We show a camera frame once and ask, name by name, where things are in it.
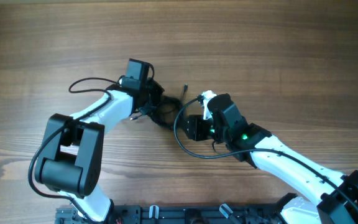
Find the black USB-A cable blue plug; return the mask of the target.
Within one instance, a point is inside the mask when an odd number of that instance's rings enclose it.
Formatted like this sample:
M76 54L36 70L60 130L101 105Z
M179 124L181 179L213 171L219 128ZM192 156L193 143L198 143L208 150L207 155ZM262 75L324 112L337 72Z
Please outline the black USB-A cable blue plug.
M147 116L163 129L173 131L174 122L178 112L183 108L183 101L188 90L188 85L183 86L181 97L162 95L156 106L147 113Z

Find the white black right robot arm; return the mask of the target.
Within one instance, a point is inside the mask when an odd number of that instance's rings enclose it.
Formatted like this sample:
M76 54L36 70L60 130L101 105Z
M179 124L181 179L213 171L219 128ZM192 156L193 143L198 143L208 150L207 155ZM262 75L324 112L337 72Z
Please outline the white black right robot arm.
M224 144L227 153L278 177L297 192L276 203L275 223L358 223L358 170L346 175L319 165L286 146L270 131L248 123L230 95L205 91L195 98L201 115L189 115L182 129L194 141Z

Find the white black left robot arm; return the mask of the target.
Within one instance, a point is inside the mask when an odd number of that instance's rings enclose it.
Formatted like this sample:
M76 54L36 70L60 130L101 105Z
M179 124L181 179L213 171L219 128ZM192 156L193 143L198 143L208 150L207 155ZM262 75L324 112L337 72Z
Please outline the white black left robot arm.
M102 89L102 97L69 116L52 115L34 154L27 179L45 198L71 202L79 223L122 223L112 199L98 184L104 136L134 113L152 114L164 89L152 78L123 77Z

